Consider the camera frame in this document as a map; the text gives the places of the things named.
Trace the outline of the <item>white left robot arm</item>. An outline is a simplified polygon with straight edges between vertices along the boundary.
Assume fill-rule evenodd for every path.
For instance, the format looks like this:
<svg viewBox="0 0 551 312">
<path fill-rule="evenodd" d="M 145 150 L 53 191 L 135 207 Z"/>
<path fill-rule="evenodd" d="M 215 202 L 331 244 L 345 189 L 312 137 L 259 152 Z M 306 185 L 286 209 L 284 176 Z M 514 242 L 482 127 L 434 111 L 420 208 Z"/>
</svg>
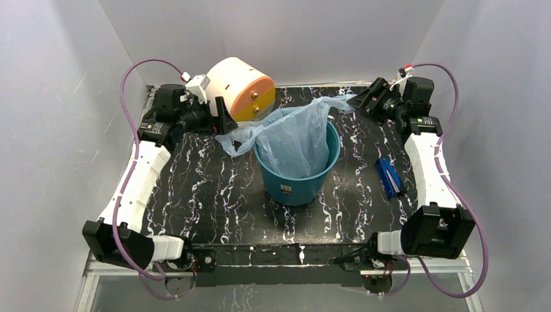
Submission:
<svg viewBox="0 0 551 312">
<path fill-rule="evenodd" d="M 144 213 L 162 169 L 186 133 L 225 135 L 237 128 L 223 96 L 203 99 L 201 88 L 163 84 L 152 92 L 151 106 L 136 124 L 138 142 L 112 199 L 83 237 L 102 263 L 146 270 L 169 261 L 189 269 L 194 253 L 189 239 L 142 234 Z"/>
</svg>

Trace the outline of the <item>teal plastic trash bin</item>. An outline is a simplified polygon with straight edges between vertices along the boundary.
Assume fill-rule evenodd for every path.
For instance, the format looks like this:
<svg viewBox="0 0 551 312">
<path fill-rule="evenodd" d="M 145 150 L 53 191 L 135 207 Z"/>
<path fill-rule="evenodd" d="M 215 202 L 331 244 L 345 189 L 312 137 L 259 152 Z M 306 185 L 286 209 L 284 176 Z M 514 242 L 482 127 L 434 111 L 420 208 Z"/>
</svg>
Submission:
<svg viewBox="0 0 551 312">
<path fill-rule="evenodd" d="M 314 200 L 320 192 L 328 173 L 340 157 L 340 135 L 331 123 L 326 127 L 326 143 L 329 155 L 323 171 L 312 177 L 301 179 L 287 178 L 276 174 L 266 166 L 259 155 L 258 145 L 253 146 L 254 154 L 260 163 L 264 188 L 274 201 L 288 206 L 305 205 Z"/>
</svg>

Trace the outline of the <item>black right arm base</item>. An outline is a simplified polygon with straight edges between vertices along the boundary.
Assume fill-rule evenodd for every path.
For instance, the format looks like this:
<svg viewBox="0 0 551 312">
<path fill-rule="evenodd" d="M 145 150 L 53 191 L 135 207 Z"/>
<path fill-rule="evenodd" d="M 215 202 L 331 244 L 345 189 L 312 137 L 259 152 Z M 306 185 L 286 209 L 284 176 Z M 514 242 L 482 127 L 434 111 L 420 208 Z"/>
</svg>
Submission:
<svg viewBox="0 0 551 312">
<path fill-rule="evenodd" d="M 406 263 L 406 277 L 399 286 L 392 289 L 392 275 L 398 261 Z M 404 256 L 382 254 L 376 247 L 369 247 L 367 244 L 348 253 L 329 258 L 327 264 L 337 265 L 346 271 L 370 271 L 368 274 L 362 274 L 363 287 L 367 294 L 380 297 L 396 294 L 402 290 L 411 276 L 411 265 Z"/>
</svg>

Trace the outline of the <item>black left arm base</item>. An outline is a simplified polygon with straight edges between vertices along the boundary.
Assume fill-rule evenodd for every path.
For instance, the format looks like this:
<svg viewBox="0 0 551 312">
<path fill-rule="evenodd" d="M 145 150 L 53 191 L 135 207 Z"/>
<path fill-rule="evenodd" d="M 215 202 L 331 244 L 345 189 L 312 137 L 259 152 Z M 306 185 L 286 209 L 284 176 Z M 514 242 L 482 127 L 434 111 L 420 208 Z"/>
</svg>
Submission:
<svg viewBox="0 0 551 312">
<path fill-rule="evenodd" d="M 167 296 L 183 294 L 196 287 L 214 285 L 216 257 L 216 251 L 212 248 L 202 245 L 185 246 L 180 258 L 159 261 L 152 269 L 154 273 L 159 273 L 159 268 L 164 272 Z"/>
</svg>

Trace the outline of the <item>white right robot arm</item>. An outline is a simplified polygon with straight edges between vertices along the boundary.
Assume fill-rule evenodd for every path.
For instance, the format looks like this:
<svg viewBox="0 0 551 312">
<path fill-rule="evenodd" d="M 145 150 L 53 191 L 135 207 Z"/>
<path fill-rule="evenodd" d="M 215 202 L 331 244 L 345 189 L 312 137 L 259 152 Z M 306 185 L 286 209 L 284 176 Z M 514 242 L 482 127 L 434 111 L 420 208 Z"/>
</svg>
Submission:
<svg viewBox="0 0 551 312">
<path fill-rule="evenodd" d="M 436 151 L 443 135 L 438 118 L 430 116 L 431 79 L 410 77 L 403 92 L 384 78 L 349 99 L 356 111 L 381 125 L 391 120 L 400 134 L 415 178 L 418 208 L 400 230 L 373 234 L 366 262 L 375 269 L 390 263 L 392 255 L 443 259 L 459 257 L 475 221 L 455 192 L 445 183 L 449 175 Z"/>
</svg>

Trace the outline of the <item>translucent blue plastic bag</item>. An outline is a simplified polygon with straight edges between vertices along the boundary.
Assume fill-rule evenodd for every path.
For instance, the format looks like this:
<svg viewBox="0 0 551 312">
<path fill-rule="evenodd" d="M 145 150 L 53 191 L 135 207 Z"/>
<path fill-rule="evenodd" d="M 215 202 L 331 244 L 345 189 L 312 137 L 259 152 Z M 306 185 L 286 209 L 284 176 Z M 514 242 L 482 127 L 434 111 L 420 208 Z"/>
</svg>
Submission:
<svg viewBox="0 0 551 312">
<path fill-rule="evenodd" d="M 256 147 L 268 169 L 287 178 L 312 177 L 322 172 L 329 158 L 326 142 L 331 108 L 354 111 L 347 100 L 351 95 L 319 97 L 301 107 L 276 109 L 261 121 L 242 122 L 216 140 L 231 157 Z"/>
</svg>

